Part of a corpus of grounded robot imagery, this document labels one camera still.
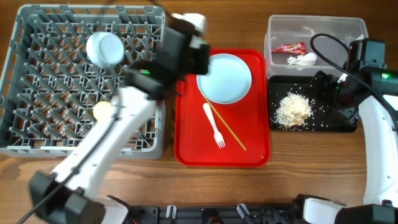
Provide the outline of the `rice food waste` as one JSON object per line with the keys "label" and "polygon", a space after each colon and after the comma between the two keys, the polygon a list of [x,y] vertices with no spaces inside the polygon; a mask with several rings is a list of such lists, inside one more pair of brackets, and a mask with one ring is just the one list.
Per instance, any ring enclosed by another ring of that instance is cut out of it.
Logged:
{"label": "rice food waste", "polygon": [[284,131],[326,131],[332,128],[326,106],[297,91],[269,92],[269,124]]}

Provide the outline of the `white tissue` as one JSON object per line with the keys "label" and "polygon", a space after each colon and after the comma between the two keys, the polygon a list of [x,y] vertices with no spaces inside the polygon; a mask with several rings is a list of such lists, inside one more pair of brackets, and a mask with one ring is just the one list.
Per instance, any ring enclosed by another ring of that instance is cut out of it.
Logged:
{"label": "white tissue", "polygon": [[298,55],[296,57],[289,57],[287,63],[289,65],[312,66],[317,61],[317,55],[313,52],[305,55]]}

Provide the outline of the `red snack wrapper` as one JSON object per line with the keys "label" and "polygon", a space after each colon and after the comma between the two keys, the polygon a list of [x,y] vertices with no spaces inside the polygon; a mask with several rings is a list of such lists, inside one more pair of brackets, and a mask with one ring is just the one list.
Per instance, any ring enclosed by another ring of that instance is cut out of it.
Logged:
{"label": "red snack wrapper", "polygon": [[307,54],[307,48],[303,41],[294,44],[282,44],[271,50],[272,53],[287,53],[295,55]]}

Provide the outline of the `small light blue bowl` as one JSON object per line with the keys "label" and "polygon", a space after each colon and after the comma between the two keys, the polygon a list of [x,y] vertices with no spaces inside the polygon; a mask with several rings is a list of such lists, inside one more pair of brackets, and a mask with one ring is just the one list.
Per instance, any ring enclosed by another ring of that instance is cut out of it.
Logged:
{"label": "small light blue bowl", "polygon": [[121,39],[110,32],[95,32],[87,40],[86,53],[99,68],[115,68],[124,58],[125,48]]}

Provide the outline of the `yellow cup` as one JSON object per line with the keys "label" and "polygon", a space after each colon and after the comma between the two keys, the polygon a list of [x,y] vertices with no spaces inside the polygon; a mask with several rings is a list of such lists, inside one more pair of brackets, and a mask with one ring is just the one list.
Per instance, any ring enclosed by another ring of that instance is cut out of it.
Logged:
{"label": "yellow cup", "polygon": [[115,112],[115,107],[108,101],[100,101],[93,107],[93,116],[97,121],[110,120]]}

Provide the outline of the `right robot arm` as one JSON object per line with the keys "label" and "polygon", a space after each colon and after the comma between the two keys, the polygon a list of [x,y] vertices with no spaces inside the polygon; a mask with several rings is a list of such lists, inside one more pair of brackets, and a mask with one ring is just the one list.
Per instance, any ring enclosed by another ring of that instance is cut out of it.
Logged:
{"label": "right robot arm", "polygon": [[307,223],[397,223],[397,73],[364,67],[359,116],[366,140],[367,181],[363,205],[344,207],[326,199],[306,198]]}

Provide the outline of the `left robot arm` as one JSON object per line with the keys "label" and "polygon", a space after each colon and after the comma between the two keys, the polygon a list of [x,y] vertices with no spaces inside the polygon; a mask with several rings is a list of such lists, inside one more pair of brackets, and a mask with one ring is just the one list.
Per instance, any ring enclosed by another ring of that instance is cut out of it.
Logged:
{"label": "left robot arm", "polygon": [[135,130],[184,76],[206,74],[209,57],[208,44],[178,41],[164,44],[155,60],[128,66],[109,116],[51,174],[38,171],[31,178],[33,208],[20,222],[36,215],[47,223],[126,223],[130,206],[114,197],[98,199],[99,187]]}

